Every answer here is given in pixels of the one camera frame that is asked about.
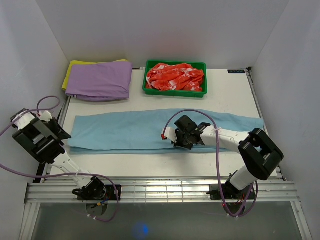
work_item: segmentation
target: green basket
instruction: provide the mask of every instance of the green basket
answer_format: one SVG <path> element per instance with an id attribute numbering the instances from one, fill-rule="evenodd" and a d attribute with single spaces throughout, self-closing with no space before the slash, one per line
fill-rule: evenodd
<path id="1" fill-rule="evenodd" d="M 168 65 L 177 65 L 177 64 L 190 64 L 193 68 L 203 70 L 204 81 L 201 84 L 202 91 L 182 91 L 182 90 L 168 90 L 168 91 L 159 91 L 157 89 L 147 88 L 147 73 L 155 65 L 163 63 Z M 144 80 L 142 85 L 143 91 L 147 95 L 162 95 L 162 96 L 175 96 L 175 97 L 189 97 L 189 98 L 203 98 L 208 92 L 207 87 L 207 66 L 204 62 L 187 62 L 187 61 L 161 61 L 161 60 L 148 60 L 145 66 Z"/>

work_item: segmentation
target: purple towel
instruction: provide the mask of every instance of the purple towel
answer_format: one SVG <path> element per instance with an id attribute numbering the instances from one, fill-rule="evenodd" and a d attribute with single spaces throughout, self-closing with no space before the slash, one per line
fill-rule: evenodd
<path id="1" fill-rule="evenodd" d="M 73 65 L 65 93 L 92 102 L 129 98 L 132 63 Z"/>

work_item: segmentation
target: folded blue cloth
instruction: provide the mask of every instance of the folded blue cloth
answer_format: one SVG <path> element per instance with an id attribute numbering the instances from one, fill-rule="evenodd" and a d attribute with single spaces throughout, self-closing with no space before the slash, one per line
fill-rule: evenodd
<path id="1" fill-rule="evenodd" d="M 113 112 L 91 116 L 76 116 L 68 145 L 71 154 L 165 154 L 215 153 L 216 148 L 195 145 L 192 150 L 174 147 L 170 140 L 162 140 L 161 133 L 169 118 L 182 109 Z M 219 128 L 249 132 L 263 128 L 261 118 L 237 116 L 201 110 L 210 115 Z M 196 124 L 210 120 L 196 112 L 182 112 L 168 127 L 176 128 L 175 121 L 187 115 Z"/>

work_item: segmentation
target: crumpled red fabric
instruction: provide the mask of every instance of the crumpled red fabric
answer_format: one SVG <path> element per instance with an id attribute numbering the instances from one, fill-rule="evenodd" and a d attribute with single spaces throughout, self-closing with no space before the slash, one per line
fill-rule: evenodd
<path id="1" fill-rule="evenodd" d="M 190 64 L 168 65 L 158 63 L 146 75 L 146 88 L 159 91 L 184 90 L 202 92 L 204 71 Z"/>

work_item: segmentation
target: gray wall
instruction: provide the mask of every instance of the gray wall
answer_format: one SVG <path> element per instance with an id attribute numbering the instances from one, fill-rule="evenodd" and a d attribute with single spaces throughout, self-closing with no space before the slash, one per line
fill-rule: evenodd
<path id="1" fill-rule="evenodd" d="M 0 0 L 0 129 L 22 108 L 59 95 L 68 61 L 35 0 Z M 43 106 L 54 104 L 44 102 Z M 11 137 L 0 137 L 1 163 L 28 174 L 38 164 Z M 0 169 L 0 239 L 19 237 L 27 182 Z"/>
<path id="2" fill-rule="evenodd" d="M 246 68 L 289 0 L 36 0 L 66 57 Z"/>
<path id="3" fill-rule="evenodd" d="M 313 239 L 320 239 L 320 1 L 290 0 L 253 68 L 270 135 L 294 180 Z"/>

